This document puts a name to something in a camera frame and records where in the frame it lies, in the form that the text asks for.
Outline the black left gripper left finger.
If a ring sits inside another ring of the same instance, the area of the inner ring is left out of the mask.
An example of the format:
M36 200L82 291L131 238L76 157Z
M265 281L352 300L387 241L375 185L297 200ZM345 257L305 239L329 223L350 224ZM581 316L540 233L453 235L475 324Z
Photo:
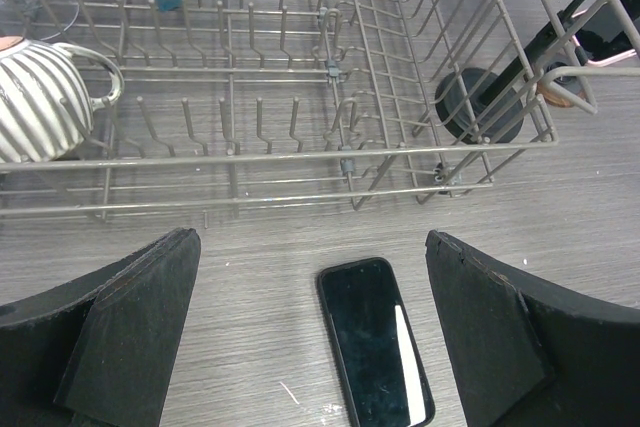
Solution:
M197 232L175 229L2 305L2 425L159 425L200 255Z

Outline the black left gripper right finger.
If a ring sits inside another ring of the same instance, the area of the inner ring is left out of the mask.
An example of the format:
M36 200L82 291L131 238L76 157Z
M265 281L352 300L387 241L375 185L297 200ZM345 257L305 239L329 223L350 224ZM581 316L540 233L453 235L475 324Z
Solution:
M639 311L429 232L426 264L470 426L636 426Z

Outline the black phone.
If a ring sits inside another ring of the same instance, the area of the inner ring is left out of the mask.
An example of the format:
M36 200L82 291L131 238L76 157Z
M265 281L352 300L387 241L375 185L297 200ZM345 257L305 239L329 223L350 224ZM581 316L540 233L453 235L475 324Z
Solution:
M390 263L326 268L317 292L353 426L426 426L435 403Z

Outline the black front phone stand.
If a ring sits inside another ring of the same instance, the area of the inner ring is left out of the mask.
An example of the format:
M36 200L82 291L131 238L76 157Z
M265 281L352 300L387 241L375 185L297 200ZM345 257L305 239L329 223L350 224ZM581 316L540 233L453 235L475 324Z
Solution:
M537 84L594 113L594 95L588 79L617 72L618 63L596 67L581 65L573 36L604 5L613 7L632 47L639 53L639 0L571 0L554 9L540 0L547 23L526 45L517 45L515 57L499 73L480 67L461 67L450 72L435 91L435 114L458 142L465 144L511 143L520 134L524 119L535 117L549 105L537 92ZM554 80L576 77L585 99L572 94Z

